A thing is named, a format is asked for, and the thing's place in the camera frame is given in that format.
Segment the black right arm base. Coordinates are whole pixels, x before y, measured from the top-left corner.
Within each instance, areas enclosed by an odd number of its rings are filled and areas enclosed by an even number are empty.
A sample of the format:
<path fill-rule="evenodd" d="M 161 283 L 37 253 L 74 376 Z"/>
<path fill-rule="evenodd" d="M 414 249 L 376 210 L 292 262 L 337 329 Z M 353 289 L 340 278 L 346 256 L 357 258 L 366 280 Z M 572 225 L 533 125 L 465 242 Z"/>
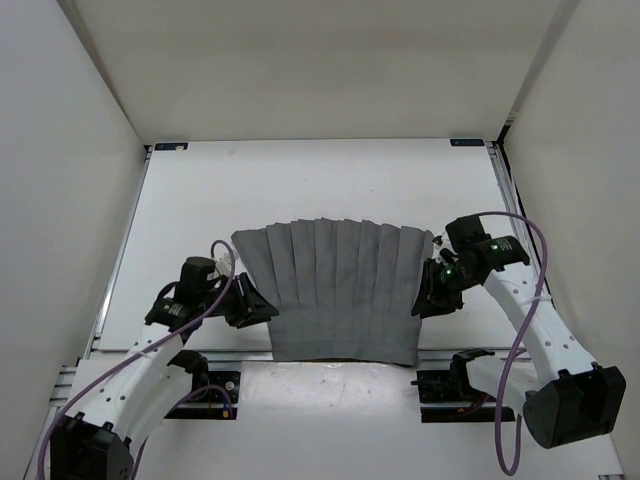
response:
<path fill-rule="evenodd" d="M 419 369 L 410 385 L 417 388 L 423 424 L 492 423 L 495 398 L 472 388 L 461 371 L 465 360 L 492 355 L 485 349 L 456 353 L 446 368 Z"/>

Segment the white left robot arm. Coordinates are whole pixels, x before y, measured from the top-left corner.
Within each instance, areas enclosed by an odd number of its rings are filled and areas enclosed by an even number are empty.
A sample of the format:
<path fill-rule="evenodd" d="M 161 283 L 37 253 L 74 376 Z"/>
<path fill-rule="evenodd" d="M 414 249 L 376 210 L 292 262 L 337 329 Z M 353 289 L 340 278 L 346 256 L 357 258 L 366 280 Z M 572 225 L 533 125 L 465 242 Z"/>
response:
<path fill-rule="evenodd" d="M 186 349 L 207 318 L 236 329 L 278 315 L 249 276 L 183 278 L 156 297 L 123 360 L 70 398 L 47 431 L 40 479 L 132 479 L 152 430 L 177 406 L 218 386 L 207 359 Z"/>

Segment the grey pleated skirt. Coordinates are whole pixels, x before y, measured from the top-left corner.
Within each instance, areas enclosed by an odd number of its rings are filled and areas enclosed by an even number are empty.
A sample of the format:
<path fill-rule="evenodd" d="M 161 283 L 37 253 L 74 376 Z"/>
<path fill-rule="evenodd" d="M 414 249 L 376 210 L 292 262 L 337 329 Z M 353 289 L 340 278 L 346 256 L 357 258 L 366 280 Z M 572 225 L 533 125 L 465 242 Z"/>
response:
<path fill-rule="evenodd" d="M 348 360 L 414 367 L 412 315 L 434 235 L 362 220 L 296 220 L 231 239 L 257 290 L 279 311 L 268 324 L 277 362 Z"/>

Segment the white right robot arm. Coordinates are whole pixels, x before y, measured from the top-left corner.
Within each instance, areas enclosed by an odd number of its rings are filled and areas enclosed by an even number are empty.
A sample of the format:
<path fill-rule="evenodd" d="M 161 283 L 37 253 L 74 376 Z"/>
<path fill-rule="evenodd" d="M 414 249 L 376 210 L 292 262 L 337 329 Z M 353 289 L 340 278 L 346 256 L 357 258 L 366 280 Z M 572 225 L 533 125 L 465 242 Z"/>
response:
<path fill-rule="evenodd" d="M 460 399 L 486 394 L 521 415 L 543 448 L 610 433 L 616 423 L 626 380 L 615 367 L 603 367 L 576 340 L 551 302 L 537 293 L 537 274 L 513 236 L 484 234 L 452 244 L 440 235 L 423 267 L 412 313 L 443 316 L 463 306 L 462 293 L 483 287 L 523 337 L 534 373 L 500 380 L 505 363 L 481 348 L 455 354 L 449 387 Z"/>

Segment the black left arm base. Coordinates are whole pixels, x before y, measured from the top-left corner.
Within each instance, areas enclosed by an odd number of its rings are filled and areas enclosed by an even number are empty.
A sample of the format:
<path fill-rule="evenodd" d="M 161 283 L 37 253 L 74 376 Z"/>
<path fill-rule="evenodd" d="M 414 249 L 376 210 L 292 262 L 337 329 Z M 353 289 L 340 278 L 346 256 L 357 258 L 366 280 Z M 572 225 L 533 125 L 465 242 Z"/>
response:
<path fill-rule="evenodd" d="M 211 370 L 203 355 L 190 350 L 178 353 L 168 365 L 182 369 L 189 376 L 191 390 L 185 399 L 166 414 L 166 419 L 237 419 L 240 371 Z"/>

